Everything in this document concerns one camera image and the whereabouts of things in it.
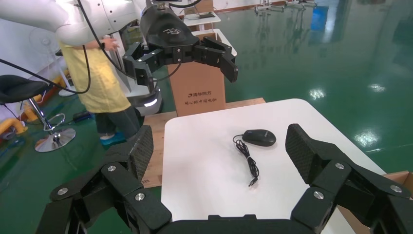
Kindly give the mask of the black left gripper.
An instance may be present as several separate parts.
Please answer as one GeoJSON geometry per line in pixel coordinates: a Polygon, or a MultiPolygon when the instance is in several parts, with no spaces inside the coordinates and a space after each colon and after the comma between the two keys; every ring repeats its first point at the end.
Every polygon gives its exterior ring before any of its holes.
{"type": "Polygon", "coordinates": [[[122,57],[125,73],[138,85],[154,87],[153,72],[164,65],[197,62],[219,68],[234,83],[238,78],[232,47],[213,37],[201,40],[169,8],[148,7],[140,20],[148,47],[132,44],[122,57]]]}

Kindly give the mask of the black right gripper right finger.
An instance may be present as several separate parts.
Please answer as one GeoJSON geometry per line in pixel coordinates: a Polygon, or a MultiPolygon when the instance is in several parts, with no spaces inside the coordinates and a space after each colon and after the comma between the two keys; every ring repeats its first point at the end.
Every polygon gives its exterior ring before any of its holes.
{"type": "Polygon", "coordinates": [[[411,233],[412,194],[402,184],[357,165],[296,123],[287,128],[285,149],[309,186],[291,213],[293,221],[319,234],[341,206],[372,234],[411,233]]]}

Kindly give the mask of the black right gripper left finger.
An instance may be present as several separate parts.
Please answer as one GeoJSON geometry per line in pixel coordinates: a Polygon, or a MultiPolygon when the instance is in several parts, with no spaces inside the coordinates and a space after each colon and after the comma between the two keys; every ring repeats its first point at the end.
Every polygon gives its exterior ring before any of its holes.
{"type": "Polygon", "coordinates": [[[157,234],[171,223],[171,212],[141,183],[153,154],[150,126],[134,139],[112,146],[101,165],[51,192],[50,233],[85,234],[109,209],[134,234],[157,234]]]}

